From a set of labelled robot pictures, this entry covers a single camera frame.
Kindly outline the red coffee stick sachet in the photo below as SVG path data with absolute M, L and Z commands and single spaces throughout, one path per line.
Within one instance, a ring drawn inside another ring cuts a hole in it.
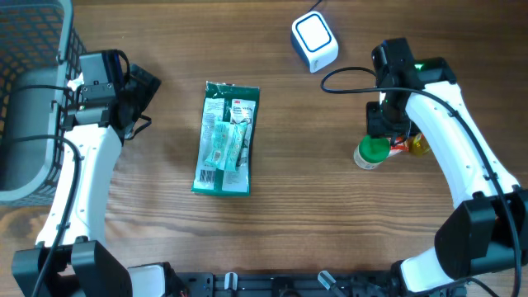
M 408 153 L 409 152 L 409 139 L 403 139 L 403 137 L 398 137 L 395 140 L 394 146 L 390 148 L 388 157 L 391 158 L 399 153 Z

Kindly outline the green lidded cup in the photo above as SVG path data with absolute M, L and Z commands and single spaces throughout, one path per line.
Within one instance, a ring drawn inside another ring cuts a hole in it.
M 366 135 L 356 147 L 353 160 L 358 167 L 373 170 L 389 156 L 390 149 L 386 138 L 372 138 Z

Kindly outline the yellow dish soap bottle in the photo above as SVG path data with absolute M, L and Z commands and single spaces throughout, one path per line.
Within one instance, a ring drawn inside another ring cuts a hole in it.
M 420 157 L 429 153 L 431 147 L 425 136 L 422 133 L 418 133 L 408 139 L 408 151 L 410 154 Z

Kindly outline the teal snack packet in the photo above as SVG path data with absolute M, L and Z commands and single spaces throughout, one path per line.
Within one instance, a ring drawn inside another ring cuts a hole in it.
M 212 149 L 205 159 L 205 164 L 222 171 L 236 172 L 247 129 L 246 121 L 230 123 L 217 120 L 211 136 Z

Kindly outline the green sponge package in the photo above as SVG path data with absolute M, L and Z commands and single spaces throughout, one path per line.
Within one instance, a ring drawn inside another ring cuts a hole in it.
M 251 193 L 252 142 L 259 107 L 260 89 L 207 82 L 203 101 L 200 142 L 191 191 L 210 196 L 249 196 Z M 212 149 L 211 136 L 217 120 L 247 122 L 237 171 L 226 172 L 205 164 Z

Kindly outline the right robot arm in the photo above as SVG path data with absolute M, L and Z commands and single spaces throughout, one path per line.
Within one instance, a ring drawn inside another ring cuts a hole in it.
M 497 160 L 472 120 L 457 78 L 443 58 L 418 60 L 404 38 L 371 54 L 378 101 L 367 105 L 358 156 L 381 163 L 381 144 L 421 135 L 450 188 L 454 211 L 432 247 L 397 264 L 401 295 L 446 289 L 474 276 L 512 269 L 518 295 L 527 264 L 527 191 Z

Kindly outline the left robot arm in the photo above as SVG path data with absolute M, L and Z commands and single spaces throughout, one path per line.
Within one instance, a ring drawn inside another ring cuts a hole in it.
M 83 54 L 81 86 L 65 109 L 58 187 L 35 248 L 16 252 L 13 275 L 26 296 L 141 296 L 166 293 L 166 265 L 124 268 L 105 248 L 114 166 L 161 82 L 117 49 Z

